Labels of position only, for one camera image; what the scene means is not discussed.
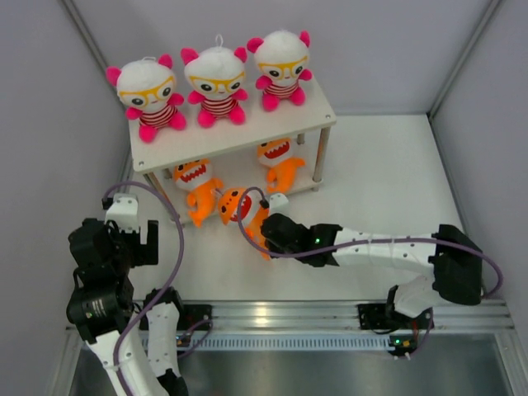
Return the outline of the orange shark plush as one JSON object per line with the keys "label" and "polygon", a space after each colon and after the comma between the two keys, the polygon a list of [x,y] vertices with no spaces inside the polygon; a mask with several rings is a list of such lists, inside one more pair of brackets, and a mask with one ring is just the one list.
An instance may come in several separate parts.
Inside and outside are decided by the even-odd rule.
{"label": "orange shark plush", "polygon": [[291,138],[282,138],[257,146],[257,161],[267,168],[268,193],[287,193],[294,185],[297,171],[306,162],[295,155]]}
{"label": "orange shark plush", "polygon": [[215,211],[217,191],[223,182],[214,176],[213,167],[207,158],[176,165],[172,179],[178,189],[187,193],[188,215],[196,227]]}
{"label": "orange shark plush", "polygon": [[249,191],[242,201],[241,210],[238,211],[238,203],[245,190],[245,187],[235,187],[224,192],[217,204],[219,217],[224,225],[237,225],[238,219],[241,219],[250,239],[261,248],[266,248],[261,226],[268,217],[269,210],[262,206],[262,198],[257,191]]}

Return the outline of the pink white plush with glasses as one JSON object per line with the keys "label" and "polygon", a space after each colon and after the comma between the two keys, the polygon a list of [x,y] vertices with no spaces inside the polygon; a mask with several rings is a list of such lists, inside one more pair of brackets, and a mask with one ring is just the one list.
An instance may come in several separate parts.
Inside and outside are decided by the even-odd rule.
{"label": "pink white plush with glasses", "polygon": [[296,106],[305,103],[306,94],[300,83],[313,77],[309,69],[310,44],[308,31],[295,34],[286,30],[274,31],[263,38],[253,37],[247,42],[246,48],[253,54],[260,72],[255,86],[262,92],[265,111],[276,110],[285,100]]}

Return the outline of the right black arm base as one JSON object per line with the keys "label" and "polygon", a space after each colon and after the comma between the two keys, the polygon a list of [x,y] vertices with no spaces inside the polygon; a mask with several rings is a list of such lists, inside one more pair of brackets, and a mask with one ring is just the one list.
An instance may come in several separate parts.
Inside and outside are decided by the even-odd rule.
{"label": "right black arm base", "polygon": [[369,303],[357,305],[361,330],[371,330],[377,334],[388,334],[398,330],[427,330],[431,315],[424,311],[416,318],[398,313],[387,304]]}

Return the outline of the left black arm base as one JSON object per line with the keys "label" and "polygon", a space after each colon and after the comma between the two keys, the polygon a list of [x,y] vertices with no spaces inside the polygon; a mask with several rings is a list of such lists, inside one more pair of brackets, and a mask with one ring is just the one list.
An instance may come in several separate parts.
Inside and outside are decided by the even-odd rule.
{"label": "left black arm base", "polygon": [[197,323],[203,323],[197,327],[204,331],[210,328],[208,321],[212,319],[213,307],[210,304],[185,304],[177,328],[181,331],[188,330]]}

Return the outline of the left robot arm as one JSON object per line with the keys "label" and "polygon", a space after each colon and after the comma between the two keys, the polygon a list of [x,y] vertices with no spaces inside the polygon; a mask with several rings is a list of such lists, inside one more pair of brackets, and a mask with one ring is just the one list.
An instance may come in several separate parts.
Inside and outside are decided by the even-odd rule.
{"label": "left robot arm", "polygon": [[134,313],[130,269],[158,264],[158,222],[147,241],[114,220],[85,219],[68,237],[77,263],[68,321],[97,356],[118,395],[186,395],[177,361],[177,329],[186,309],[173,287],[154,289]]}

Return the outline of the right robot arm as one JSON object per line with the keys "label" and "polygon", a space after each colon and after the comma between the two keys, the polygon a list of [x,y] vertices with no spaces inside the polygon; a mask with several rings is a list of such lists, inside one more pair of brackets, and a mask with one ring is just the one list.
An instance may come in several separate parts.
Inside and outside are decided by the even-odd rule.
{"label": "right robot arm", "polygon": [[451,224],[424,237],[396,238],[337,224],[305,227],[273,214],[264,220],[261,233],[271,252],[293,255],[313,267],[370,265],[415,274],[389,290],[384,315],[396,328],[438,305],[476,306],[483,299],[482,251]]}

